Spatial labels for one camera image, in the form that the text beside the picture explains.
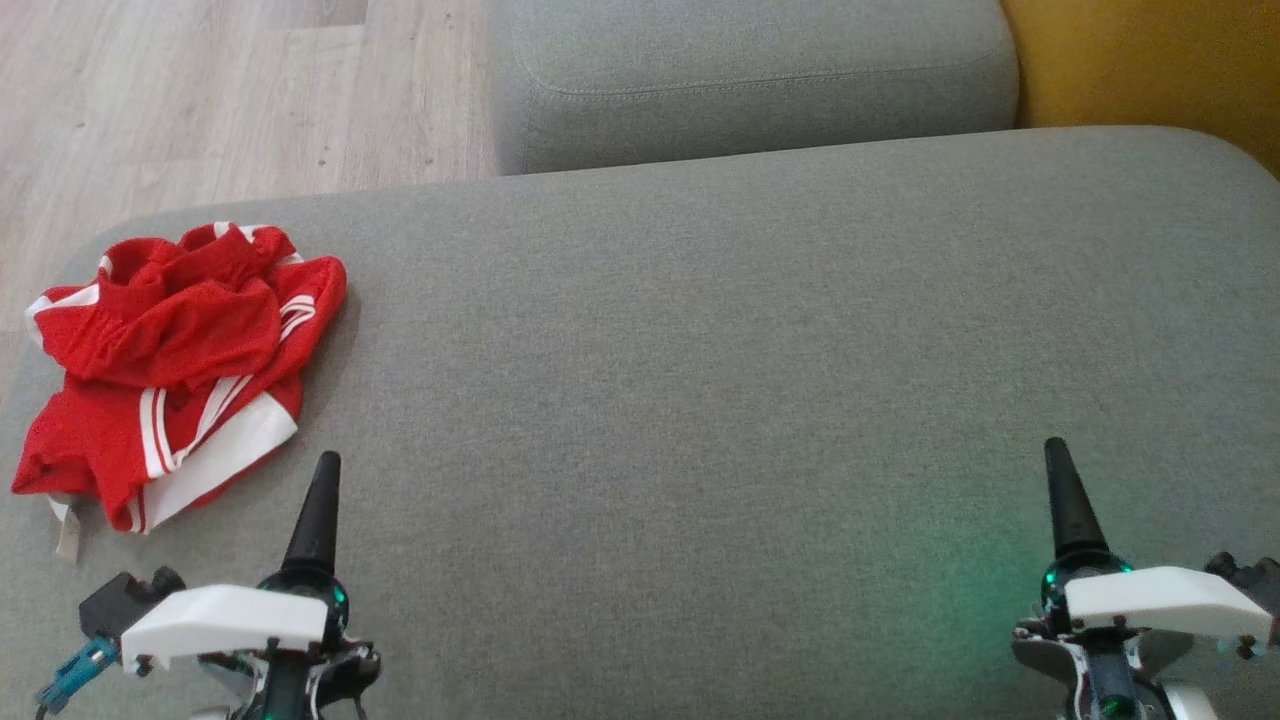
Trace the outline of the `red jersey white stripes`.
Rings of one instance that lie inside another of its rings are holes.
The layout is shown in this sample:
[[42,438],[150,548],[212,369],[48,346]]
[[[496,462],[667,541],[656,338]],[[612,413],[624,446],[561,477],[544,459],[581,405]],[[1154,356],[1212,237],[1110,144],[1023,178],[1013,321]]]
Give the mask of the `red jersey white stripes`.
[[28,429],[13,493],[47,497],[60,521],[96,503],[133,534],[212,501],[297,433],[303,370],[344,300],[288,299],[275,352],[255,373],[193,388],[67,379]]

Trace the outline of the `small grey sofa cushion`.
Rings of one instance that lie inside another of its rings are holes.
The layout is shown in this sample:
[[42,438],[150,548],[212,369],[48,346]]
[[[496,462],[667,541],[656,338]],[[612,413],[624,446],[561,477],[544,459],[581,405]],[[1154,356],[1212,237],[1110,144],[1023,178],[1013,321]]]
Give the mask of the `small grey sofa cushion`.
[[502,173],[1011,129],[1000,0],[495,0]]

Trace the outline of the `red shorts white trim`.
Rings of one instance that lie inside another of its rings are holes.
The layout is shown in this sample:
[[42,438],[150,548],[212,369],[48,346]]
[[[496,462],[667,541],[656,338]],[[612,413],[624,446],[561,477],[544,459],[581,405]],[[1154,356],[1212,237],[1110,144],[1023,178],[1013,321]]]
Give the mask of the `red shorts white trim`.
[[300,363],[346,291],[338,258],[302,258],[275,225],[215,222],[113,245],[91,282],[47,290],[26,323],[78,380],[196,388]]

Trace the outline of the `mustard yellow upholstered panel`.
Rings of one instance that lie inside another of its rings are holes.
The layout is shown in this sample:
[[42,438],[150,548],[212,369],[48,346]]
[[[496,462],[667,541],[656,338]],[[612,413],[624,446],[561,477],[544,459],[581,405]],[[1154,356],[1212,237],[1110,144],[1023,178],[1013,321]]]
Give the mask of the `mustard yellow upholstered panel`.
[[1000,0],[1018,123],[1212,135],[1280,179],[1280,0]]

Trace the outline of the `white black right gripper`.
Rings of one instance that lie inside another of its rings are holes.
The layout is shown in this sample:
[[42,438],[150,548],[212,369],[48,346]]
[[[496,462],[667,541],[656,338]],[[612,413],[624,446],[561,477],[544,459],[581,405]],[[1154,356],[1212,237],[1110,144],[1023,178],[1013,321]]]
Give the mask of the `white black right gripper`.
[[[1044,441],[1044,470],[1055,557],[1107,553],[1065,439]],[[1162,679],[1199,638],[1257,659],[1274,650],[1274,616],[1204,569],[1135,569],[1108,557],[1051,565],[1037,615],[1012,630],[1012,653],[1062,684],[1052,720],[1221,720],[1202,689]]]

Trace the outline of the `large grey sofa seat cushion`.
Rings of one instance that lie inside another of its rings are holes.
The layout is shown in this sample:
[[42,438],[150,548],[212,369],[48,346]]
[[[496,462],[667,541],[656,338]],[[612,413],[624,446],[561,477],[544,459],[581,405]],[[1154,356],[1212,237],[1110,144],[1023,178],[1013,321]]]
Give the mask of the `large grey sofa seat cushion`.
[[1280,560],[1280,179],[1030,129],[189,208],[348,296],[298,434],[151,536],[0,489],[0,720],[119,571],[250,584],[320,452],[371,720],[1050,720],[1009,647],[1062,437],[1142,566]]

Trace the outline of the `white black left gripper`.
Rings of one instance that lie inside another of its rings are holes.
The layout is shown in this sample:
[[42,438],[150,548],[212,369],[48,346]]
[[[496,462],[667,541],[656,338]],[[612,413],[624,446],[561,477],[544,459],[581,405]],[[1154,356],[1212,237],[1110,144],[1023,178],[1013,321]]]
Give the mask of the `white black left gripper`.
[[177,591],[124,630],[120,660],[142,676],[175,659],[196,659],[234,687],[228,720],[325,720],[381,676],[371,641],[347,635],[349,596],[333,577],[342,457],[323,452],[283,559],[256,587],[215,584]]

